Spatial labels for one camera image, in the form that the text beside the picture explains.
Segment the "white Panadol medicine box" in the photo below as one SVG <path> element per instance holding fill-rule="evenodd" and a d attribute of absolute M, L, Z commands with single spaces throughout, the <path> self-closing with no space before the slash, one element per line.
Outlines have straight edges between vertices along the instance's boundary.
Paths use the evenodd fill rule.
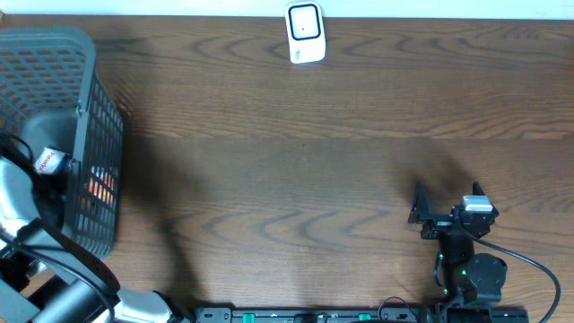
<path fill-rule="evenodd" d="M 34 169 L 38 174 L 55 175 L 64 169 L 67 161 L 66 153 L 45 147 L 34 162 Z"/>

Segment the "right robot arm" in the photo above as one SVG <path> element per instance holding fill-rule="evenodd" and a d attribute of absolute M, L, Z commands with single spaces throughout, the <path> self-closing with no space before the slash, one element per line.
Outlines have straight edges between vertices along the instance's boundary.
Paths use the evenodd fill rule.
<path fill-rule="evenodd" d="M 437 322 L 495 321 L 508 266 L 492 254 L 477 253 L 474 243 L 490 232 L 498 215 L 477 182 L 447 214 L 433 213 L 424 185 L 416 185 L 408 222 L 421 225 L 422 239 L 439 242 L 434 277 L 445 299 L 429 312 Z"/>

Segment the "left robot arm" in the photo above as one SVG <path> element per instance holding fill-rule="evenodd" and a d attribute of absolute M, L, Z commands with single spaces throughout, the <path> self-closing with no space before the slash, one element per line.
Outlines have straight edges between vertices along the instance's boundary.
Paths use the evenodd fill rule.
<path fill-rule="evenodd" d="M 27 146 L 30 156 L 23 154 L 12 139 L 21 141 Z M 111 204 L 112 193 L 119 191 L 119 174 L 121 170 L 122 152 L 119 149 L 119 166 L 104 168 L 103 162 L 93 162 L 95 157 L 86 157 L 82 166 L 77 166 L 80 174 L 79 188 L 72 189 L 73 193 L 82 195 L 79 205 L 89 206 L 87 215 L 83 215 L 80 229 L 87 224 L 87 228 L 95 229 L 95 224 L 88 224 L 91 211 L 103 211 L 117 208 L 118 197 L 114 197 L 115 204 Z M 102 261 L 86 250 L 74 240 L 66 237 L 50 222 L 44 221 L 37 214 L 37 207 L 33 202 L 33 189 L 43 195 L 57 193 L 54 183 L 49 176 L 36 172 L 31 157 L 30 147 L 19 137 L 1 133 L 1 159 L 8 162 L 8 166 L 16 166 L 24 173 L 25 179 L 31 180 L 31 202 L 23 202 L 31 206 L 32 211 L 24 211 L 33 215 L 32 221 L 20 228 L 14 237 L 1 231 L 1 240 L 7 245 L 4 256 L 10 265 L 18 267 L 19 263 L 11 256 L 23 254 L 30 261 L 38 261 L 46 265 L 55 277 L 42 285 L 31 298 L 23 298 L 22 305 L 2 307 L 7 310 L 2 314 L 22 314 L 23 319 L 14 319 L 17 322 L 196 322 L 196 315 L 185 308 L 178 306 L 166 295 L 160 292 L 141 293 L 120 288 L 117 278 L 111 273 Z"/>

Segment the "orange white snack packet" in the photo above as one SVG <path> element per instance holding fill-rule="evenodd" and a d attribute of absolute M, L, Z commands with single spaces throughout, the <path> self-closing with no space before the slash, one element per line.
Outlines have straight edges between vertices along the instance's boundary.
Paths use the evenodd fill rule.
<path fill-rule="evenodd" d="M 88 191 L 105 205 L 114 206 L 116 202 L 117 180 L 113 168 L 92 166 L 88 180 Z"/>

